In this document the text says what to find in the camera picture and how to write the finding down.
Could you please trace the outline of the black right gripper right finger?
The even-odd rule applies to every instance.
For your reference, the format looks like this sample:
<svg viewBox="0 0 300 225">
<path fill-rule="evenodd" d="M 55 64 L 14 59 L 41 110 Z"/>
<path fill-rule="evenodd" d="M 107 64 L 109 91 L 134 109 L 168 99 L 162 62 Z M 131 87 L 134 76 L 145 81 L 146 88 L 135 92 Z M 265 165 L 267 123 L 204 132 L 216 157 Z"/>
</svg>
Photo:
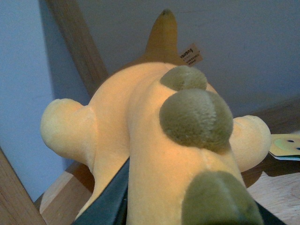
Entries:
<svg viewBox="0 0 300 225">
<path fill-rule="evenodd" d="M 258 202 L 255 202 L 258 206 L 259 212 L 263 218 L 263 222 L 265 225 L 286 225 L 282 220 L 273 215 L 270 211 L 260 205 Z"/>
</svg>

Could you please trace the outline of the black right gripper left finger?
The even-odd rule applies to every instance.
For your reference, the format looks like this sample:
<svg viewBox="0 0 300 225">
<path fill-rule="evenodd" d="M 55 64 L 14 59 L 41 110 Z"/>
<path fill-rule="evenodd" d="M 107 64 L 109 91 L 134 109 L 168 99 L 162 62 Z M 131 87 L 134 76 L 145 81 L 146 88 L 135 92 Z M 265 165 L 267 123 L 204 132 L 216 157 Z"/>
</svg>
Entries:
<svg viewBox="0 0 300 225">
<path fill-rule="evenodd" d="M 128 206 L 129 160 L 119 169 L 101 195 L 75 220 L 76 225 L 124 225 Z"/>
</svg>

